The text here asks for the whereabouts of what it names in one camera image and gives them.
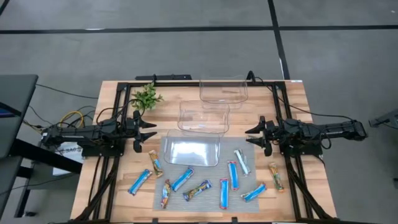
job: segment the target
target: wire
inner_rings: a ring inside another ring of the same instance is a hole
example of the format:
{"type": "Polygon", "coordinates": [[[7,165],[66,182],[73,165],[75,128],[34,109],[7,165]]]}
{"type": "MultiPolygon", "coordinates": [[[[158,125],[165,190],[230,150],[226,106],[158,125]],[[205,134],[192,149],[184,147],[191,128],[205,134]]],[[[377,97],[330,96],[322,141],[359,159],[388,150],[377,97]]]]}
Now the wire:
{"type": "Polygon", "coordinates": [[[74,94],[74,93],[68,93],[68,92],[65,92],[65,91],[62,91],[62,90],[57,90],[57,89],[54,89],[54,88],[52,88],[52,87],[45,86],[45,85],[41,85],[41,84],[36,84],[36,85],[37,85],[37,86],[44,87],[44,88],[48,88],[48,89],[50,89],[50,90],[58,91],[58,92],[60,92],[60,93],[68,94],[68,95],[71,95],[71,96],[77,96],[77,97],[82,97],[82,98],[87,98],[87,99],[95,99],[95,100],[98,99],[98,97],[83,96],[83,95],[77,95],[77,94],[74,94]]]}
{"type": "Polygon", "coordinates": [[[37,116],[39,119],[41,119],[42,121],[44,121],[44,122],[46,122],[46,123],[48,123],[48,124],[52,125],[52,123],[51,123],[50,121],[44,120],[42,117],[40,117],[40,116],[39,116],[39,115],[36,113],[36,110],[35,110],[35,109],[33,109],[33,107],[32,107],[32,106],[29,106],[29,108],[30,108],[30,109],[32,109],[33,113],[35,113],[35,114],[36,114],[36,116],[37,116]]]}
{"type": "Polygon", "coordinates": [[[82,114],[80,111],[71,111],[71,112],[67,113],[65,116],[63,116],[63,117],[61,118],[60,123],[63,123],[63,121],[65,120],[65,118],[66,118],[67,116],[70,116],[70,115],[73,115],[73,114],[78,114],[78,115],[80,115],[80,124],[78,125],[78,127],[80,128],[81,125],[83,124],[83,120],[84,120],[83,114],[82,114]]]}
{"type": "Polygon", "coordinates": [[[26,120],[22,121],[25,125],[27,125],[28,127],[31,127],[33,130],[35,130],[36,132],[38,132],[39,134],[42,134],[41,129],[35,127],[34,125],[29,124],[29,122],[27,122],[26,120]]]}
{"type": "Polygon", "coordinates": [[[90,194],[89,194],[89,196],[88,196],[88,203],[90,203],[90,201],[91,201],[91,195],[93,194],[94,183],[95,183],[95,179],[96,179],[96,176],[97,176],[97,170],[98,170],[98,165],[100,164],[100,160],[101,160],[101,156],[98,156],[97,163],[96,163],[96,165],[95,165],[95,171],[94,171],[93,182],[91,183],[90,194]]]}
{"type": "MultiPolygon", "coordinates": [[[[119,112],[117,112],[114,116],[112,116],[111,118],[114,118],[114,119],[117,119],[118,117],[119,117],[119,115],[121,115],[121,113],[126,109],[126,106],[130,103],[130,102],[133,102],[133,101],[140,101],[141,103],[142,103],[142,105],[144,105],[144,102],[142,101],[142,100],[139,100],[139,99],[132,99],[132,100],[129,100],[126,104],[124,104],[123,106],[120,106],[120,107],[118,107],[118,108],[122,108],[119,112]]],[[[102,113],[104,112],[104,111],[106,111],[106,110],[112,110],[113,108],[105,108],[105,109],[103,109],[103,110],[101,110],[101,112],[99,112],[99,114],[98,114],[98,116],[97,116],[97,118],[96,118],[96,120],[95,120],[95,122],[96,122],[96,124],[99,124],[100,122],[99,122],[99,118],[100,118],[100,116],[102,115],[102,113]]],[[[144,115],[144,113],[145,113],[145,106],[143,106],[143,109],[142,109],[142,113],[140,114],[140,116],[138,117],[138,118],[136,118],[136,119],[139,119],[139,118],[141,118],[143,115],[144,115]]]]}
{"type": "Polygon", "coordinates": [[[61,152],[61,150],[57,149],[56,146],[54,146],[54,149],[55,149],[61,156],[65,157],[65,156],[63,155],[63,153],[61,152]]]}
{"type": "Polygon", "coordinates": [[[74,125],[72,125],[72,124],[69,124],[69,123],[66,123],[66,122],[58,122],[58,123],[56,123],[56,124],[54,124],[53,126],[57,126],[58,124],[67,124],[67,125],[69,125],[69,126],[72,126],[73,128],[76,128],[76,126],[74,126],[74,125]]]}
{"type": "MultiPolygon", "coordinates": [[[[82,106],[81,108],[77,109],[77,111],[81,111],[82,109],[89,108],[89,107],[95,109],[95,106],[88,105],[88,106],[82,106]]],[[[65,118],[65,120],[71,118],[72,116],[73,116],[73,114],[69,115],[68,117],[65,118]]]]}
{"type": "Polygon", "coordinates": [[[315,156],[317,159],[319,159],[323,163],[323,166],[326,167],[325,161],[323,161],[323,159],[321,159],[321,157],[316,156],[316,155],[313,155],[313,156],[315,156]]]}
{"type": "MultiPolygon", "coordinates": [[[[89,111],[87,114],[84,114],[83,117],[87,117],[91,120],[93,120],[93,118],[91,116],[89,116],[90,113],[95,112],[95,110],[89,111]]],[[[76,120],[72,121],[70,124],[74,125],[76,122],[78,122],[80,120],[80,118],[77,118],[76,120]]]]}
{"type": "Polygon", "coordinates": [[[330,149],[330,148],[331,148],[331,140],[330,140],[330,137],[329,137],[329,136],[327,135],[327,133],[325,132],[325,131],[326,131],[326,128],[320,129],[320,128],[318,128],[318,126],[316,126],[316,125],[314,125],[314,124],[307,124],[307,123],[306,123],[305,125],[314,127],[315,129],[318,129],[318,130],[319,130],[319,142],[320,142],[322,148],[324,148],[324,149],[330,149]],[[328,147],[326,147],[326,146],[322,143],[322,134],[325,134],[326,139],[327,139],[328,142],[329,142],[329,146],[328,146],[328,147]]]}
{"type": "Polygon", "coordinates": [[[381,122],[381,121],[379,121],[378,119],[375,119],[377,122],[380,122],[381,124],[383,124],[384,126],[387,126],[387,127],[389,127],[389,128],[392,128],[392,129],[395,129],[395,130],[398,130],[398,128],[396,128],[396,127],[393,127],[393,126],[391,126],[391,125],[388,125],[388,124],[386,124],[386,123],[383,123],[383,122],[381,122]]]}
{"type": "MultiPolygon", "coordinates": [[[[264,84],[264,81],[262,80],[262,78],[260,78],[260,77],[255,77],[255,78],[260,79],[260,80],[261,80],[261,83],[262,83],[263,85],[265,85],[265,84],[264,84]]],[[[285,103],[279,96],[278,96],[278,99],[279,99],[281,102],[285,103]]],[[[312,114],[312,115],[315,115],[315,116],[326,116],[326,117],[334,117],[334,118],[346,118],[346,119],[349,119],[349,120],[352,120],[352,121],[354,120],[354,119],[352,119],[352,118],[349,118],[349,117],[343,116],[343,115],[332,115],[332,114],[318,114],[318,113],[312,113],[312,112],[309,112],[309,111],[300,109],[300,108],[298,108],[298,107],[296,107],[296,106],[292,106],[292,105],[289,105],[289,104],[287,104],[287,105],[288,105],[289,107],[295,108],[295,109],[297,109],[297,110],[299,110],[299,111],[303,111],[303,112],[305,112],[305,113],[309,113],[309,114],[312,114]]]]}
{"type": "Polygon", "coordinates": [[[66,176],[66,177],[61,177],[61,178],[58,178],[58,179],[55,179],[55,180],[48,180],[48,181],[45,181],[45,182],[42,182],[42,183],[39,183],[39,184],[27,184],[27,185],[23,185],[23,186],[19,186],[19,187],[14,187],[13,189],[1,192],[0,195],[6,194],[6,193],[11,192],[11,191],[13,191],[15,189],[19,189],[19,188],[23,188],[23,187],[39,186],[39,185],[46,184],[46,183],[49,183],[49,182],[63,180],[63,179],[69,178],[69,177],[73,177],[74,175],[76,175],[76,174],[72,174],[72,175],[69,175],[69,176],[66,176]]]}

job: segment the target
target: blue wrapper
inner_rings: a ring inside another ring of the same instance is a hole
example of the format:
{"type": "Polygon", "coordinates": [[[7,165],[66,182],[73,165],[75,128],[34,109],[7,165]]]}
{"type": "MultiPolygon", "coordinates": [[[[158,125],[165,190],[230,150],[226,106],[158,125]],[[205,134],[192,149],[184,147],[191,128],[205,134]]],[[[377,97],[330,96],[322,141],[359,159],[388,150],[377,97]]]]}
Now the blue wrapper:
{"type": "Polygon", "coordinates": [[[198,187],[195,187],[192,190],[189,190],[182,195],[184,196],[184,199],[188,202],[191,200],[194,196],[202,193],[204,190],[211,188],[211,182],[210,180],[205,180],[203,181],[198,187]]]}
{"type": "Polygon", "coordinates": [[[243,175],[247,177],[250,174],[250,168],[246,160],[246,156],[243,154],[242,149],[234,150],[236,157],[238,158],[239,164],[242,167],[243,175]]]}
{"type": "Polygon", "coordinates": [[[251,200],[255,199],[259,194],[265,192],[266,190],[267,190],[266,184],[262,183],[256,190],[250,191],[246,194],[242,194],[241,197],[245,202],[250,202],[251,200]]]}
{"type": "Polygon", "coordinates": [[[145,169],[142,174],[138,177],[138,179],[135,181],[135,183],[130,187],[128,192],[132,194],[132,196],[135,196],[137,194],[138,189],[141,187],[141,185],[145,182],[145,180],[148,179],[152,175],[152,172],[149,171],[148,169],[145,169]]]}
{"type": "Polygon", "coordinates": [[[228,179],[221,178],[221,192],[220,192],[220,208],[227,209],[228,208],[228,179]]]}
{"type": "Polygon", "coordinates": [[[172,189],[174,192],[177,192],[177,190],[193,175],[193,169],[192,167],[188,167],[187,171],[185,171],[184,174],[182,174],[173,184],[172,184],[172,189]]]}
{"type": "Polygon", "coordinates": [[[229,176],[231,177],[231,190],[239,190],[238,169],[236,161],[228,161],[229,176]]]}

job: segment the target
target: yellow wire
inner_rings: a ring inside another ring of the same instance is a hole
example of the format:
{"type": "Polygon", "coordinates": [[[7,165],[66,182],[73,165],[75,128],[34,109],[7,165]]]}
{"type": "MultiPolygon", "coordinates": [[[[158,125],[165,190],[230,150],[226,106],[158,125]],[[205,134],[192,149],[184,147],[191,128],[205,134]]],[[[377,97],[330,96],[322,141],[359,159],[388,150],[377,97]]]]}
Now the yellow wire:
{"type": "Polygon", "coordinates": [[[83,114],[80,111],[71,111],[69,113],[67,113],[65,116],[62,117],[62,119],[60,120],[60,127],[62,126],[62,122],[65,120],[65,118],[69,115],[73,115],[73,114],[78,114],[80,115],[80,124],[78,126],[78,128],[80,128],[80,126],[83,124],[83,120],[85,119],[83,117],[83,114]]]}
{"type": "Polygon", "coordinates": [[[35,130],[36,132],[38,132],[39,134],[42,134],[42,130],[40,130],[39,128],[34,127],[33,125],[29,124],[26,121],[23,121],[24,124],[26,124],[26,126],[32,128],[33,130],[35,130]]]}

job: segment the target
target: gray carpet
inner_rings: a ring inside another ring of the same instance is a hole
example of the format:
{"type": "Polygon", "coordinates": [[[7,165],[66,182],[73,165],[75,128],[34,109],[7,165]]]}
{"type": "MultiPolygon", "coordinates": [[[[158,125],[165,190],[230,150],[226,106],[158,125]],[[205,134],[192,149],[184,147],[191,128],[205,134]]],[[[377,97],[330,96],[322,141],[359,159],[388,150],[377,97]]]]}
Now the gray carpet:
{"type": "MultiPolygon", "coordinates": [[[[162,138],[162,147],[165,144],[165,138],[162,138]]],[[[161,210],[160,201],[162,198],[162,189],[166,179],[170,179],[170,183],[175,181],[182,175],[187,166],[169,164],[163,160],[163,151],[159,154],[160,163],[164,170],[164,175],[156,180],[154,210],[161,210]]],[[[254,164],[254,146],[245,141],[244,138],[222,138],[221,152],[219,163],[215,167],[193,167],[195,173],[192,177],[182,185],[177,192],[171,193],[169,204],[166,210],[184,211],[184,212],[259,212],[258,199],[246,203],[240,197],[241,194],[252,191],[257,187],[256,169],[254,164]],[[220,178],[229,178],[227,161],[237,158],[234,150],[240,148],[246,155],[248,165],[252,172],[249,176],[243,176],[242,169],[238,165],[239,190],[233,192],[229,190],[228,209],[220,209],[220,178]],[[195,196],[189,202],[186,202],[182,193],[199,186],[205,179],[210,180],[212,188],[203,191],[195,196]]]]}

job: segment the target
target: black desk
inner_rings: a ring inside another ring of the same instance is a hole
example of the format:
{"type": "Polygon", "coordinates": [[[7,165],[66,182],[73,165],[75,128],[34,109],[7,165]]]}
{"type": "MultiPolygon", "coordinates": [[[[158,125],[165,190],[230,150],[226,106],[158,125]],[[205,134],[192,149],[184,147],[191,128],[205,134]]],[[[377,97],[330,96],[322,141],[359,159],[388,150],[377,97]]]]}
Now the black desk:
{"type": "MultiPolygon", "coordinates": [[[[21,116],[0,118],[0,217],[6,207],[16,177],[29,179],[32,168],[22,167],[22,158],[79,174],[81,164],[51,151],[16,139],[32,99],[37,75],[0,75],[0,102],[21,112],[21,116]]],[[[15,217],[21,217],[29,190],[24,189],[15,217]]]]}

